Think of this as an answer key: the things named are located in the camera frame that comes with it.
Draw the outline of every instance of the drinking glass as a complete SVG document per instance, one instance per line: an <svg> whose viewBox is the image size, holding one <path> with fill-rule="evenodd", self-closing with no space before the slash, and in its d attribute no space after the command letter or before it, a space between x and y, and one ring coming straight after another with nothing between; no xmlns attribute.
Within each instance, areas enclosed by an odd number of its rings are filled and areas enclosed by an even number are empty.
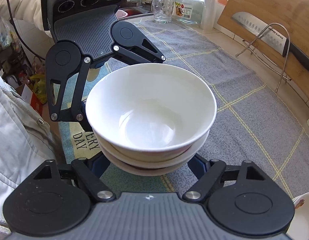
<svg viewBox="0 0 309 240"><path fill-rule="evenodd" d="M152 0L154 21L169 23L173 15L174 0Z"/></svg>

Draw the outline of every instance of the knife handle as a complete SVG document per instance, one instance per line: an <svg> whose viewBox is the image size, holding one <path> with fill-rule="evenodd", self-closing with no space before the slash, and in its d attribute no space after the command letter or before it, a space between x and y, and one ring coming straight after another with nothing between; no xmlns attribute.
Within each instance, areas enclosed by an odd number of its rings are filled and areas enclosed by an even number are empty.
<svg viewBox="0 0 309 240"><path fill-rule="evenodd" d="M309 57L304 54L296 45L290 43L289 51L294 54L300 64L309 71Z"/></svg>

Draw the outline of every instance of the yellow plastic bag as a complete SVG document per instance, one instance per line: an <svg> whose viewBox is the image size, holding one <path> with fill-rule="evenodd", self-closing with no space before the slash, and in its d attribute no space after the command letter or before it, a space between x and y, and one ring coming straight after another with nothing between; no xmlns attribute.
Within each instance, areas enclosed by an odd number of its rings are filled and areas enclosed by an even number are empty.
<svg viewBox="0 0 309 240"><path fill-rule="evenodd" d="M46 76L44 74L35 74L30 79L34 80L33 92L39 101L44 104L47 101Z"/></svg>

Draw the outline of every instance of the yellow grid line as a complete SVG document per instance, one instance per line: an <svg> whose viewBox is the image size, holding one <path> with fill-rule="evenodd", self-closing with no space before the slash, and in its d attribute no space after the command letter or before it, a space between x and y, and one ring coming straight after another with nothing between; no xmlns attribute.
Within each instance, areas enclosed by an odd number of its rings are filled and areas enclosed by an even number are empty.
<svg viewBox="0 0 309 240"><path fill-rule="evenodd" d="M255 92L258 92L258 91L264 89L265 87L266 87L266 84L263 84L261 87L258 87L258 88L254 89L254 90L251 90L251 91L248 92L247 94L245 94L245 95L243 95L243 96L241 96L241 97L239 97L239 98L233 100L232 102L228 103L227 105L223 105L223 106L219 107L219 108L217 109L217 113L219 113L219 112L221 112L221 111L223 111L223 110L225 110L225 109L228 109L229 106L233 106L234 104L240 102L241 100L247 98L248 96L254 94Z"/></svg>
<svg viewBox="0 0 309 240"><path fill-rule="evenodd" d="M108 63L108 62L106 62L104 65L105 65L106 70L107 70L109 73L111 73L111 72L112 72L112 70L111 70L111 68L110 68L109 63Z"/></svg>
<svg viewBox="0 0 309 240"><path fill-rule="evenodd" d="M170 32L180 32L180 31L185 31L185 30L192 30L191 28L189 29L181 29L181 30L169 30ZM153 35L153 34L160 34L160 33L163 33L167 30L162 30L162 31L159 31L159 32L155 32L155 33L150 33L148 32L148 34L145 34L145 36L148 36L148 35Z"/></svg>
<svg viewBox="0 0 309 240"><path fill-rule="evenodd" d="M303 133L305 132L305 129L302 128L302 131L299 135L299 138L297 139L296 143L294 144L293 148L291 149L291 152L289 153L289 155L287 156L287 158L285 159L284 163L281 165L280 169L279 169L279 173L281 174L282 171L284 170L284 168L286 167L287 163L289 162L290 158L292 157L292 155L294 154L297 146L299 145L300 141L301 141L301 138L302 138L302 135ZM279 173L276 173L275 176L273 177L273 180L275 181L278 176L279 176Z"/></svg>
<svg viewBox="0 0 309 240"><path fill-rule="evenodd" d="M160 175L160 179L168 192L175 192L173 185L171 184L171 182L169 181L168 177L165 174Z"/></svg>
<svg viewBox="0 0 309 240"><path fill-rule="evenodd" d="M186 58L186 57L191 57L191 56L196 56L196 55L210 54L210 53L212 53L212 52L219 51L219 50L221 50L221 48L212 49L212 50L210 50L210 51L208 51L208 52L198 52L198 53L192 53L192 54L185 55L185 56L169 58L169 59L166 59L166 61L168 61L168 60L174 60L174 59L180 59L180 58Z"/></svg>
<svg viewBox="0 0 309 240"><path fill-rule="evenodd" d="M144 26L140 25L139 23L136 23L136 25L138 25L140 28L144 29L144 31L146 31L147 33L151 34ZM169 46L165 41L159 39L158 37L151 35L152 37L154 37L155 39L161 41L165 46L167 46L177 57L178 59L180 59L183 63L185 63L193 72L196 73L197 76L199 76L202 80L204 80L206 82L207 85L210 85L213 90L215 91L215 93L217 94L217 96L224 102L225 105L229 104L224 97L219 93L219 91L217 90L216 86L214 84L209 83L202 75L200 75L200 73L198 73L189 63L187 63L179 53L177 53L171 46ZM237 112L232 108L232 106L229 106L229 110L233 113L233 115L239 120L239 122L242 124L242 126L247 130L247 132L250 134L250 136L254 139L254 141L256 142L256 144L259 146L259 148L261 149L261 151L263 152L263 154L265 155L265 157L267 158L267 160L269 161L270 165L272 166L272 168L278 172L279 177L282 181L282 184L285 188L285 190L287 191L287 193L290 195L290 197L292 196L292 193L287 185L287 183L285 182L285 179L283 178L283 176L281 175L281 173L279 172L279 169L277 168L276 164L274 163L274 161L272 160L271 156L269 155L269 153L265 150L264 146L261 144L261 142L259 141L259 139L255 136L255 134L252 132L252 130L248 127L248 125L241 119L241 117L237 114Z"/></svg>

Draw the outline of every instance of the drawstring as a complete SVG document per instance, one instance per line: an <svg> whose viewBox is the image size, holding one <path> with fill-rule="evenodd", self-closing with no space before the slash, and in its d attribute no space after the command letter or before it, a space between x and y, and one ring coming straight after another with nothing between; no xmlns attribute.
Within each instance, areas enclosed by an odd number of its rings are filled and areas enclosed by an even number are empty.
<svg viewBox="0 0 309 240"><path fill-rule="evenodd" d="M21 110L23 110L28 116L30 116L35 122L45 131L46 134L50 132L50 126L47 122L44 120L36 117L31 111L29 111L26 107L24 107L13 95L11 91L7 91L4 88L2 88L3 93L10 98L11 101L13 101Z"/></svg>
<svg viewBox="0 0 309 240"><path fill-rule="evenodd" d="M3 239L6 236L9 236L10 234L11 234L11 231L9 228L6 228L0 225L0 239Z"/></svg>
<svg viewBox="0 0 309 240"><path fill-rule="evenodd" d="M7 222L4 219L2 219L2 218L0 218L0 225L1 226L5 226L5 227L8 226Z"/></svg>

